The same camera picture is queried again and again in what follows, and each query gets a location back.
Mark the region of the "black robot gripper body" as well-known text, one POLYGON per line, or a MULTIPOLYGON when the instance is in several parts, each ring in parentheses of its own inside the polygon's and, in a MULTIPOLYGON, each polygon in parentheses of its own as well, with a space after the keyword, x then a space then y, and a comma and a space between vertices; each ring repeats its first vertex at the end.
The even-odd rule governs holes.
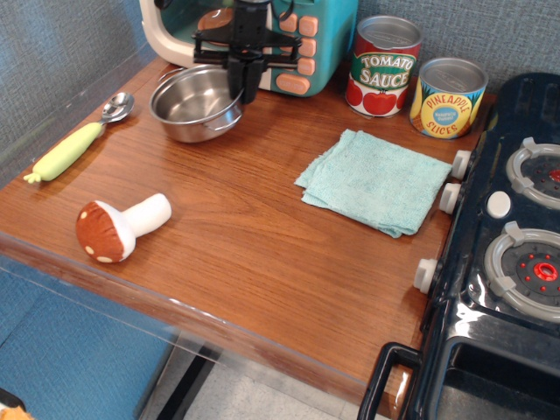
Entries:
POLYGON ((244 64, 263 60, 265 69, 295 69, 301 39, 267 26, 268 15, 282 21, 291 16, 293 7, 291 4, 283 15, 278 15, 271 2, 235 2, 227 24, 193 33, 193 61, 226 67, 229 59, 244 64))

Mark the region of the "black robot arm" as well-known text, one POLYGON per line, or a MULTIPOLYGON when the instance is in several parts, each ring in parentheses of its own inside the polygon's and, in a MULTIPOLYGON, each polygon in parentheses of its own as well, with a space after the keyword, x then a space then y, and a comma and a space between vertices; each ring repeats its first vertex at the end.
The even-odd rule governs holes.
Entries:
POLYGON ((255 100, 268 69, 298 67, 302 41, 267 27, 273 10, 271 1, 235 1, 229 23, 193 34, 193 60, 226 69, 230 96, 245 105, 255 100))

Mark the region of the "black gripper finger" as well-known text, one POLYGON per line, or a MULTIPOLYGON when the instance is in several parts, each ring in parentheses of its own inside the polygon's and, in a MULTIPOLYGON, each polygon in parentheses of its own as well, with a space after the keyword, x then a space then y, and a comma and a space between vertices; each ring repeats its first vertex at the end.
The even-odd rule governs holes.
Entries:
POLYGON ((238 59, 227 62, 227 83, 230 97, 236 99, 244 89, 245 64, 238 59))
POLYGON ((243 104, 250 104, 255 100, 264 71, 265 62, 263 60, 254 60, 245 65, 243 73, 243 104))

